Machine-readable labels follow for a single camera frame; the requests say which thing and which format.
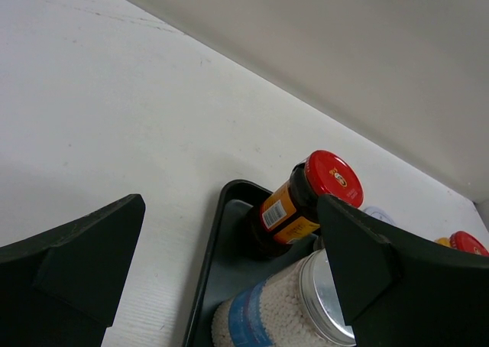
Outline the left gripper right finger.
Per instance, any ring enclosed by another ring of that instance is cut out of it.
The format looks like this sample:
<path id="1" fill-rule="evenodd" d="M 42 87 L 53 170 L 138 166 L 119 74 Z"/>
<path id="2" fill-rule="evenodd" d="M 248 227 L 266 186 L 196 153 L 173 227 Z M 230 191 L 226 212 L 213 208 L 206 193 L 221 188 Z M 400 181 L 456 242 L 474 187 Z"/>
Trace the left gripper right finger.
<path id="1" fill-rule="evenodd" d="M 488 259 L 377 220 L 332 195 L 317 212 L 358 346 L 486 346 Z"/>

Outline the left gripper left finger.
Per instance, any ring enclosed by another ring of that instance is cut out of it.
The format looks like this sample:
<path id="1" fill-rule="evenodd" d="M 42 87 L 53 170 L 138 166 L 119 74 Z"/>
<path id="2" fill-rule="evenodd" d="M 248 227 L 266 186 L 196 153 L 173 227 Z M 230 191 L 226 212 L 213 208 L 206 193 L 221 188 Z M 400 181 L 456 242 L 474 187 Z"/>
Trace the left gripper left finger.
<path id="1" fill-rule="evenodd" d="M 100 346 L 113 325 L 144 221 L 130 194 L 1 248 L 3 346 Z"/>

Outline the red lid chili jar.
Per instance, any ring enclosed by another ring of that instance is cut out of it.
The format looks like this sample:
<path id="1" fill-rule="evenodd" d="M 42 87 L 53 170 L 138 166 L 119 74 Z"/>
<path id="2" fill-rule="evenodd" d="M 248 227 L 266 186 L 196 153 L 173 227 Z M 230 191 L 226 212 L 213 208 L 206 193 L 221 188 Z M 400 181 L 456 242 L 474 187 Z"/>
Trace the red lid chili jar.
<path id="1" fill-rule="evenodd" d="M 455 250 L 488 257 L 488 250 L 474 236 L 464 231 L 457 231 L 449 237 L 435 240 L 435 243 Z"/>

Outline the white lid sauce jar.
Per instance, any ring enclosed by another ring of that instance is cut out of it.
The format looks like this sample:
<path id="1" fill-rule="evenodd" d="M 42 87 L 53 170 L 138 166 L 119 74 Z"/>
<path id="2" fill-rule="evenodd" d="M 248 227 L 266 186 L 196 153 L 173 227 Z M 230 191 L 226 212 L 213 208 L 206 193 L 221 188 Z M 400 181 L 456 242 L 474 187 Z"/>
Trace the white lid sauce jar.
<path id="1" fill-rule="evenodd" d="M 392 219 L 391 216 L 389 216 L 385 211 L 383 211 L 381 208 L 378 208 L 376 206 L 366 207 L 364 209 L 364 213 L 382 222 L 388 223 L 390 225 L 396 225 L 395 221 Z"/>

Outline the silver lid salt canister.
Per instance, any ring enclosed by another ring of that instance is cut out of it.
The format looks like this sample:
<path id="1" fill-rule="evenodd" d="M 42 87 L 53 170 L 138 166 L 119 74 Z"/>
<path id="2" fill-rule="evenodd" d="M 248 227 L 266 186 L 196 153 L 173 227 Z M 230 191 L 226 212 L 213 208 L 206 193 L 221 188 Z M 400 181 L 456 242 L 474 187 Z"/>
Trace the silver lid salt canister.
<path id="1" fill-rule="evenodd" d="M 355 346 L 324 249 L 221 303 L 214 346 Z"/>

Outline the red lid sauce jar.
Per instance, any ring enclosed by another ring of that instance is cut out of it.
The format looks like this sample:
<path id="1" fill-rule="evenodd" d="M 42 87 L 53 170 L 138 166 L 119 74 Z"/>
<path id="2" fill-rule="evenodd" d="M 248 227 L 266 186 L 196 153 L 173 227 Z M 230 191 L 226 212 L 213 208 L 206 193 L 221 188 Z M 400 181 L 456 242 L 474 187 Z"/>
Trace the red lid sauce jar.
<path id="1" fill-rule="evenodd" d="M 330 151 L 312 152 L 297 164 L 288 179 L 241 223 L 244 250 L 255 259 L 277 258 L 319 229 L 317 203 L 333 195 L 358 208 L 364 191 L 357 174 Z"/>

